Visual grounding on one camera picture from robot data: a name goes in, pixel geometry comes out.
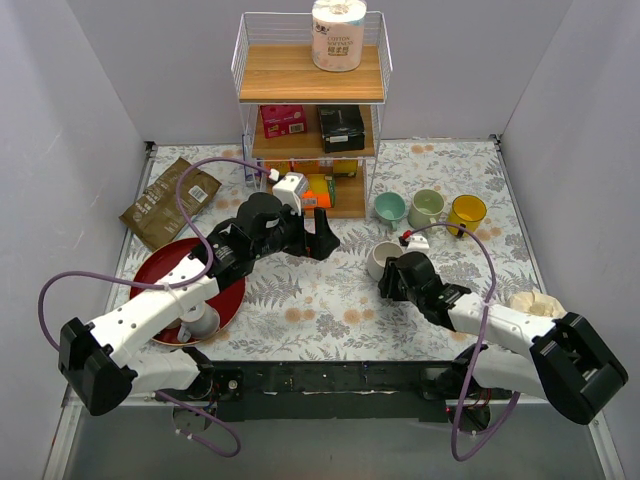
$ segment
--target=round red tray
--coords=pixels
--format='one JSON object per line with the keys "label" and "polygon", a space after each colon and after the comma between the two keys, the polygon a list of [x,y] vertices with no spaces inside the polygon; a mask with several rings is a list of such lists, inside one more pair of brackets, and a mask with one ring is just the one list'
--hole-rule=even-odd
{"label": "round red tray", "polygon": [[[200,244],[200,240],[197,238],[185,238],[173,243],[169,243],[164,247],[156,250],[151,254],[149,258],[142,264],[138,273],[134,278],[136,282],[155,283],[169,273],[186,255],[191,252],[193,247]],[[225,328],[233,317],[236,315],[242,305],[242,299],[244,298],[245,291],[245,279],[238,280],[229,288],[216,295],[213,298],[207,300],[207,304],[215,308],[220,315],[220,330]],[[135,297],[142,289],[131,287],[129,293],[129,299]],[[206,338],[192,338],[187,343],[180,343],[177,335],[180,331],[180,327],[165,328],[158,333],[153,340],[162,343],[163,345],[169,345],[172,347],[184,347],[187,345],[195,345],[200,343]]]}

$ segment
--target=white cup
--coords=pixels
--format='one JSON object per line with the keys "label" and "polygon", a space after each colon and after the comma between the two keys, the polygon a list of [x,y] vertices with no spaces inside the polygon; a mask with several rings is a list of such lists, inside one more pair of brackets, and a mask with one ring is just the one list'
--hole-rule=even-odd
{"label": "white cup", "polygon": [[203,339],[210,337],[220,328],[220,315],[218,311],[202,302],[191,308],[180,317],[182,325],[178,332],[178,340],[182,343],[189,341],[191,337]]}
{"label": "white cup", "polygon": [[403,253],[402,247],[393,242],[382,242],[373,247],[367,257],[367,271],[371,278],[379,282],[384,274],[387,258],[399,257]]}

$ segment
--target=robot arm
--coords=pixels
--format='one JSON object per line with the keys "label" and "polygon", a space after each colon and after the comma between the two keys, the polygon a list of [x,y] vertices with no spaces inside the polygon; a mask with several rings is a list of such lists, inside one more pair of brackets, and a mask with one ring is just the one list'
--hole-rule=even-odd
{"label": "robot arm", "polygon": [[[477,335],[484,301],[468,288],[443,284],[427,256],[410,252],[387,260],[383,298],[410,301],[427,320]],[[575,313],[550,319],[493,305],[479,355],[476,385],[547,399],[570,420],[587,424],[628,381],[624,367],[589,322]],[[463,366],[470,350],[458,359]]]}
{"label": "robot arm", "polygon": [[[340,245],[322,208],[314,210],[315,233],[305,230],[298,199],[304,182],[288,174],[274,195],[254,193],[236,218],[216,226],[207,241],[217,261],[200,280],[177,290],[145,290],[86,325],[74,318],[62,327],[60,371],[92,415],[107,413],[132,393],[175,389],[199,399],[210,391],[213,366],[195,348],[156,355],[138,350],[176,318],[249,275],[256,260],[276,252],[324,260]],[[199,245],[156,283],[193,278],[206,261]]]}

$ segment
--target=mug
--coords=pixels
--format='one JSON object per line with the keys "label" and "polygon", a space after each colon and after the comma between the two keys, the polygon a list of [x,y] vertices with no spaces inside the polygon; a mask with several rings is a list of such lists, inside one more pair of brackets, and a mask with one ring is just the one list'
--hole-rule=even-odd
{"label": "mug", "polygon": [[374,202],[376,215],[382,223],[389,225],[391,231],[398,229],[398,222],[402,220],[407,207],[400,195],[394,192],[381,193]]}
{"label": "mug", "polygon": [[204,302],[189,309],[180,320],[182,324],[178,331],[178,340],[182,343],[188,342],[191,337],[210,337],[220,329],[218,311]]}
{"label": "mug", "polygon": [[[486,215],[487,206],[482,200],[473,195],[460,195],[451,205],[451,213],[447,222],[461,225],[467,230],[475,232]],[[447,227],[447,230],[457,238],[462,238],[465,234],[455,227]]]}
{"label": "mug", "polygon": [[411,201],[409,225],[423,228],[440,220],[444,210],[444,198],[435,190],[420,190]]}
{"label": "mug", "polygon": [[367,271],[371,278],[379,282],[384,275],[384,266],[389,257],[399,257],[404,251],[402,247],[393,242],[382,242],[377,244],[369,252],[367,257]]}

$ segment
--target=pink box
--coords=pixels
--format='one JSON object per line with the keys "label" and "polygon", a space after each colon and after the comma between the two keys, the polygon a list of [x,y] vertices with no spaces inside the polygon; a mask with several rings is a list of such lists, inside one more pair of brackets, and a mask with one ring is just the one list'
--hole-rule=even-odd
{"label": "pink box", "polygon": [[307,131],[307,117],[302,105],[262,105],[260,113],[265,138]]}

